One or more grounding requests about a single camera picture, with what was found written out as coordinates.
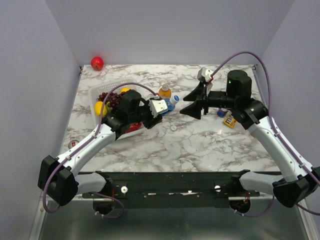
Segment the blue water bottle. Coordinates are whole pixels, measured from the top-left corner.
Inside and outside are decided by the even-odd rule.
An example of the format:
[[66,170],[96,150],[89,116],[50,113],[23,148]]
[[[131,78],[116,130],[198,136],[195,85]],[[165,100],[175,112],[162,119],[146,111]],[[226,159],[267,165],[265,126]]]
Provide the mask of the blue water bottle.
[[167,105],[167,111],[164,112],[162,116],[171,113],[175,109],[176,104],[180,101],[180,98],[178,95],[172,95],[170,98],[165,98],[164,100]]

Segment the tall orange juice bottle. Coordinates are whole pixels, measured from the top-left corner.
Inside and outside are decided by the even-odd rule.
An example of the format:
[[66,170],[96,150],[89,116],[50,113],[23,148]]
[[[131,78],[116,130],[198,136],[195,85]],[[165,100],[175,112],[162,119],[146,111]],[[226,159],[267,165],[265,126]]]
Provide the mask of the tall orange juice bottle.
[[169,99],[172,96],[172,91],[167,83],[164,83],[158,90],[158,94],[163,99]]

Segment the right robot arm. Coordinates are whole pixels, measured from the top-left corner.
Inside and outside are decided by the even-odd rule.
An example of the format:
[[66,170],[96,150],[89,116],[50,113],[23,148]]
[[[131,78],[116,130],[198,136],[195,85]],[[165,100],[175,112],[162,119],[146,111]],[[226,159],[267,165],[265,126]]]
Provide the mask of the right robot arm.
[[320,169],[313,167],[292,147],[269,117],[266,106],[252,98],[252,79],[243,70],[227,74],[226,90],[213,91],[213,71],[199,70],[197,87],[183,98],[191,102],[180,113],[201,119],[209,108],[229,110],[233,118],[267,150],[281,174],[268,175],[243,170],[230,183],[230,191],[241,196],[258,191],[274,196],[283,206],[292,208],[317,189]]

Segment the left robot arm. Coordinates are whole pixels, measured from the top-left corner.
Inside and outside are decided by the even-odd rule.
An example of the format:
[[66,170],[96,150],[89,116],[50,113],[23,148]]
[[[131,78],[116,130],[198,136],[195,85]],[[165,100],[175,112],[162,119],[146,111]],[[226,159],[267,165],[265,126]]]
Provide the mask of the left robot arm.
[[162,113],[167,110],[165,100],[159,96],[145,100],[137,91],[127,91],[116,112],[104,116],[76,146],[57,157],[48,155],[42,160],[37,184],[43,191],[42,203],[50,197],[59,206],[65,206],[76,195],[91,192],[107,197],[111,185],[106,178],[97,172],[81,174],[81,169],[100,150],[125,134],[132,124],[141,123],[151,129],[162,121]]

